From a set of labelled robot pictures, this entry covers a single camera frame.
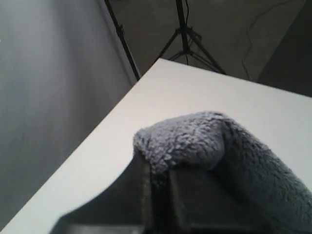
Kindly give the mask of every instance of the white tabletop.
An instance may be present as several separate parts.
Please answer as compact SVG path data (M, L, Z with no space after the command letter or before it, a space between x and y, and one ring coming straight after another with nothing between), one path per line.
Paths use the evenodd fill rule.
M312 190L312 98L160 59L1 234L49 233L122 173L138 129L203 110L237 120Z

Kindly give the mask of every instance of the gray backdrop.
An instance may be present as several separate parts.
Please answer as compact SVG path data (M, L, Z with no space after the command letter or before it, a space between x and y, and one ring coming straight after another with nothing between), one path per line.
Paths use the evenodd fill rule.
M102 7L0 0L0 230L135 82Z

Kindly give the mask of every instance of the gray towel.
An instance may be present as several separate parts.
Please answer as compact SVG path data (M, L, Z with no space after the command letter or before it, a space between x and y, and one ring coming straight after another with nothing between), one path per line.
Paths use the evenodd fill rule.
M261 212L276 233L312 233L312 193L265 144L231 118L200 112L139 130L134 152L152 173L183 164L216 170L221 183Z

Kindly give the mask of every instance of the gray wall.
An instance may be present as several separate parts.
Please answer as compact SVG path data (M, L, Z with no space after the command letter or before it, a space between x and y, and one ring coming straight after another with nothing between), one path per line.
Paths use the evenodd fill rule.
M95 0L0 1L0 230L133 85L112 29Z

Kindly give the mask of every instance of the tripod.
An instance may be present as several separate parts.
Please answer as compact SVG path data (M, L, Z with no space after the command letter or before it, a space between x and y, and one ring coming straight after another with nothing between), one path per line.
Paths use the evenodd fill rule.
M174 61L183 55L185 55L186 59L188 60L187 56L190 55L197 61L201 62L202 64L210 68L212 71L226 74L225 71L220 67L220 65L215 61L215 59L205 49L205 47L200 43L201 35L195 32L193 28L186 25L186 22L184 19L184 13L183 13L182 0L175 0L175 2L176 2L176 9L177 9L180 27L175 30L175 33L172 35L172 37L169 39L165 47L162 49L157 59L161 58L164 55L164 53L168 50L172 42L176 39L176 37L178 35L181 35L183 50L171 56L169 60ZM192 45L192 42L194 42L199 47L199 49L203 52L203 54L208 59L204 58L203 56L191 50L190 47Z

